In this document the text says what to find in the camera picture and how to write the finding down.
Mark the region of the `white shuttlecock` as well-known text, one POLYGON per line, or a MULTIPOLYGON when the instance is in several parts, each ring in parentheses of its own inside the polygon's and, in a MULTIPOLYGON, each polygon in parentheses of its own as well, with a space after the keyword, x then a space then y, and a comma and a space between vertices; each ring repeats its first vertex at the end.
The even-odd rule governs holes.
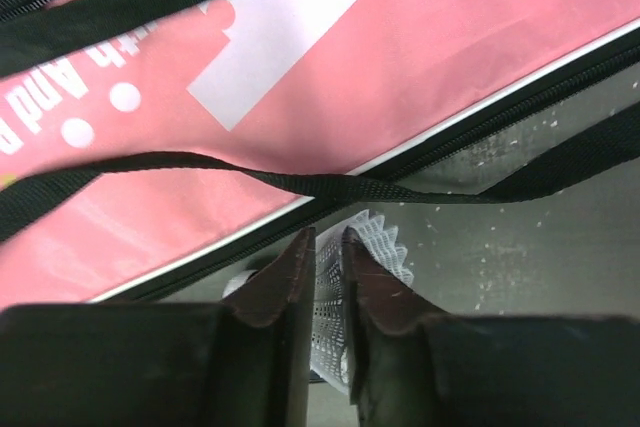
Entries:
POLYGON ((342 235, 351 230, 365 250, 392 276, 409 286, 412 271, 404 265, 407 248, 397 242, 399 228, 387 225, 381 214, 362 211, 331 227, 316 238, 315 264, 302 262, 302 295, 311 305, 295 311, 285 307, 276 322, 279 335, 274 348, 274 370, 291 380, 282 386, 291 389, 302 383, 305 367, 342 394, 349 392, 347 343, 343 325, 342 235))

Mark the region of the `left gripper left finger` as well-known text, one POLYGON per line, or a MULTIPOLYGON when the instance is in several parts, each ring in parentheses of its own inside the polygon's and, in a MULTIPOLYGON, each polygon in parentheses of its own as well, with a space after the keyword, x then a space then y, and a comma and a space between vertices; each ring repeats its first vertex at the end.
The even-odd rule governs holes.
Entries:
POLYGON ((304 425, 315 237, 216 302, 4 310, 2 424, 304 425))

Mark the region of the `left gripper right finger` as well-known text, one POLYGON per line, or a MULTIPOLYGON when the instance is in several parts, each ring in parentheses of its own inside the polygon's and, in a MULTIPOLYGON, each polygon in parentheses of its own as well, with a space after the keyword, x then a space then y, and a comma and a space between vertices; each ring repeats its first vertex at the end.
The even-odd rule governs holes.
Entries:
POLYGON ((349 397, 363 426, 635 426, 639 323, 467 316, 341 241, 349 397))

